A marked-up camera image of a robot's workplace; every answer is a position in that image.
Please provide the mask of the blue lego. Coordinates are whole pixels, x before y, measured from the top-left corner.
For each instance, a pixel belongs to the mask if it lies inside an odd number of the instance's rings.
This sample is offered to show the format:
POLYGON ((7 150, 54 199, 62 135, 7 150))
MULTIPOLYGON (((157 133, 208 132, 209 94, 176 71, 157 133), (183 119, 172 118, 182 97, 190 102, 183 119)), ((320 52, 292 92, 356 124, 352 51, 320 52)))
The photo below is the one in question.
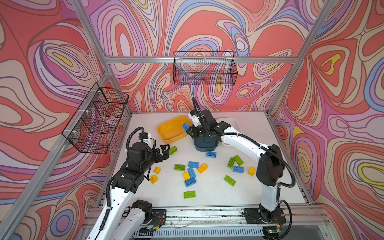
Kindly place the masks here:
POLYGON ((188 163, 188 167, 189 167, 189 168, 195 168, 195 169, 198 169, 198 168, 199 168, 199 163, 198 163, 198 162, 189 162, 189 163, 188 163))
POLYGON ((191 179, 185 181, 185 186, 188 188, 188 187, 190 187, 190 186, 192 186, 192 185, 194 185, 196 183, 197 183, 196 179, 195 178, 191 178, 191 179))
POLYGON ((191 179, 194 179, 196 177, 196 174, 195 174, 193 168, 188 168, 188 173, 189 173, 191 179))
POLYGON ((217 157, 217 153, 216 152, 206 152, 206 157, 215 159, 217 157))
POLYGON ((244 173, 244 168, 243 167, 239 167, 239 166, 233 166, 233 172, 235 173, 244 173))
POLYGON ((187 132, 190 128, 190 125, 188 123, 183 124, 183 129, 187 132))

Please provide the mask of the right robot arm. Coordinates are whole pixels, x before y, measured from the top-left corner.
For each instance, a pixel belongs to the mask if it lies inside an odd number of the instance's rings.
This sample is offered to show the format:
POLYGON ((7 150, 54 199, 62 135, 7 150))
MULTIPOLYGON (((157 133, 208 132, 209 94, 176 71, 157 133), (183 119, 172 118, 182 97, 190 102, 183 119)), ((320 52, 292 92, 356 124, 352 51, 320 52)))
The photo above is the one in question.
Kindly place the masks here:
POLYGON ((256 177, 262 184, 260 217, 264 223, 271 223, 279 214, 281 187, 293 188, 296 178, 288 163, 283 159, 277 145, 261 144, 248 137, 230 124, 217 122, 208 110, 192 110, 189 118, 193 125, 186 132, 193 139, 209 137, 235 147, 252 158, 256 164, 256 177))

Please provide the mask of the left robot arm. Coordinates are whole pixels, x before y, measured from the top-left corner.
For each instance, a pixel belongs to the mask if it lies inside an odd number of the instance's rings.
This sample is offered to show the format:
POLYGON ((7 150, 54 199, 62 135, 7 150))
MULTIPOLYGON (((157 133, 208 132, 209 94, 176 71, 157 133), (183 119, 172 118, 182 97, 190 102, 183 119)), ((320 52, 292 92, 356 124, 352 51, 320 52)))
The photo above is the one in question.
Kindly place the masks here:
POLYGON ((152 204, 133 198, 141 183, 150 179, 152 166, 170 157, 170 146, 157 147, 151 134, 138 127, 129 135, 126 150, 126 160, 107 182, 105 203, 88 240, 128 240, 153 218, 152 204))

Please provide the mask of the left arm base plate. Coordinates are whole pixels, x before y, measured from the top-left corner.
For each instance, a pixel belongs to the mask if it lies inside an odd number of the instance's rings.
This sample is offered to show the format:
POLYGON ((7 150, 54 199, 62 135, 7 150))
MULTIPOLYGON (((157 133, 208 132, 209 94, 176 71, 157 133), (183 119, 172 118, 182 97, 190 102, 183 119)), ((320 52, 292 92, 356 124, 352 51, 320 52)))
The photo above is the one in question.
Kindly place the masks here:
POLYGON ((166 223, 166 209, 152 209, 150 215, 146 215, 143 225, 163 226, 166 223))

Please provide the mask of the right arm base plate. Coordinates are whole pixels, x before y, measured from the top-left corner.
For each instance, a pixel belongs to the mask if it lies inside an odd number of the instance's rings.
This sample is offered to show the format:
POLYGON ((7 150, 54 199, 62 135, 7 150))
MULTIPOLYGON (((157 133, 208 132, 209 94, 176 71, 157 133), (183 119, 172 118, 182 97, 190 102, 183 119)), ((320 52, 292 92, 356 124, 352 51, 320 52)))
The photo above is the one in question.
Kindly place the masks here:
POLYGON ((283 225, 287 222, 283 210, 279 207, 272 212, 264 208, 245 208, 242 215, 246 218, 247 224, 283 225))

